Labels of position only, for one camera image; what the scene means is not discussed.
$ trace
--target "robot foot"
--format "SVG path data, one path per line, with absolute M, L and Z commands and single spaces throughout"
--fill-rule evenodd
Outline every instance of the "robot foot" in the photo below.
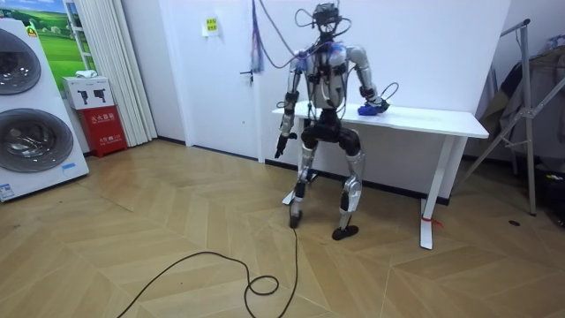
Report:
M 348 225 L 345 230 L 342 228 L 337 228 L 332 234 L 332 239 L 334 240 L 342 240 L 348 237 L 351 237 L 359 232 L 359 228 L 355 225 Z
M 289 227 L 291 229 L 296 229 L 300 224 L 301 219 L 302 219 L 302 211 L 299 211 L 298 216 L 290 215 Z

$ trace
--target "washing machine door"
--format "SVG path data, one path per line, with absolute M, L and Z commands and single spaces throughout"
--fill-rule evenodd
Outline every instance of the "washing machine door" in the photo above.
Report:
M 33 109 L 0 112 L 2 168 L 16 172 L 52 169 L 69 156 L 72 146 L 69 126 L 48 112 Z
M 41 77 L 34 51 L 16 35 L 0 29 L 0 96 L 27 91 Z

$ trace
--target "blue cable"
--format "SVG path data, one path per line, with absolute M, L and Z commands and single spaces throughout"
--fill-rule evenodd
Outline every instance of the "blue cable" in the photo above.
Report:
M 252 0 L 252 49 L 251 49 L 251 71 L 261 73 L 265 71 L 265 63 L 263 60 L 263 50 L 261 47 L 261 34 L 259 32 L 259 22 L 257 21 L 257 10 L 255 0 Z

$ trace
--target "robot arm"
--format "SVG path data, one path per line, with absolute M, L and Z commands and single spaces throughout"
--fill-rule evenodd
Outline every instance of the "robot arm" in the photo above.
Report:
M 295 133 L 290 133 L 292 126 L 294 126 L 294 107 L 298 101 L 298 84 L 300 83 L 300 76 L 302 75 L 302 70 L 298 67 L 300 61 L 294 59 L 290 63 L 290 74 L 289 74 L 289 89 L 284 96 L 284 115 L 282 115 L 281 122 L 281 135 L 279 136 L 279 141 L 276 145 L 275 158 L 278 158 L 283 154 L 286 148 L 286 143 L 289 139 L 296 139 L 297 135 Z
M 355 64 L 355 71 L 361 82 L 359 91 L 361 96 L 367 100 L 365 105 L 377 108 L 378 112 L 387 110 L 388 104 L 379 97 L 377 87 L 373 83 L 371 66 L 365 49 L 359 46 L 348 47 L 347 56 Z

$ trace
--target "cable on floor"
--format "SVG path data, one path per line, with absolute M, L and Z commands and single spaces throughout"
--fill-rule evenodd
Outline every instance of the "cable on floor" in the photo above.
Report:
M 292 231 L 294 232 L 294 263 L 295 263 L 295 276 L 294 276 L 294 287 L 292 287 L 292 292 L 290 293 L 290 297 L 289 300 L 287 301 L 286 305 L 284 306 L 284 309 L 282 310 L 282 312 L 277 316 L 277 318 L 281 318 L 284 316 L 284 314 L 286 314 L 286 311 L 289 309 L 290 303 L 292 302 L 292 299 L 294 298 L 294 294 L 297 291 L 297 285 L 298 285 L 298 235 L 296 230 L 292 229 Z M 172 269 L 173 267 L 175 267 L 175 265 L 177 265 L 180 262 L 186 261 L 192 257 L 195 256 L 199 256 L 199 255 L 203 255 L 203 254 L 208 254 L 208 255 L 215 255 L 218 257 L 222 257 L 223 259 L 226 259 L 228 261 L 234 261 L 237 262 L 241 265 L 243 265 L 245 267 L 245 272 L 247 274 L 247 286 L 245 287 L 245 291 L 244 291 L 244 303 L 245 303 L 245 309 L 247 309 L 247 313 L 249 313 L 249 315 L 252 318 L 257 318 L 257 316 L 255 316 L 251 310 L 251 308 L 249 308 L 249 304 L 247 303 L 247 292 L 249 292 L 251 290 L 252 293 L 254 293 L 257 296 L 269 296 L 274 294 L 278 289 L 279 289 L 279 280 L 276 279 L 275 276 L 272 275 L 262 275 L 262 276 L 257 276 L 255 277 L 253 280 L 251 279 L 251 276 L 249 274 L 249 268 L 247 267 L 247 264 L 245 264 L 244 262 L 216 253 L 216 252 L 198 252 L 198 253 L 194 253 L 194 254 L 190 254 L 188 256 L 183 257 L 182 259 L 175 261 L 174 263 L 170 264 L 164 271 L 162 271 L 161 273 L 159 273 L 159 275 L 155 276 L 149 283 L 147 283 L 147 285 L 145 285 L 145 287 L 143 287 L 143 289 L 141 289 L 141 291 L 138 293 L 137 296 L 135 296 L 135 298 L 132 300 L 132 302 L 130 303 L 130 305 L 128 305 L 128 307 L 126 309 L 124 309 L 124 311 L 117 317 L 117 318 L 121 318 L 125 315 L 125 313 L 127 313 L 128 310 L 130 310 L 130 308 L 132 308 L 133 304 L 135 304 L 135 302 L 139 299 L 139 297 L 141 297 L 141 294 L 143 294 L 143 292 L 149 288 L 149 286 L 156 281 L 159 277 L 161 277 L 161 275 L 163 275 L 164 273 L 166 273 L 169 269 Z M 260 292 L 260 291 L 255 291 L 253 289 L 253 284 L 261 279 L 273 279 L 276 283 L 275 288 L 272 291 L 265 291 L 265 292 Z

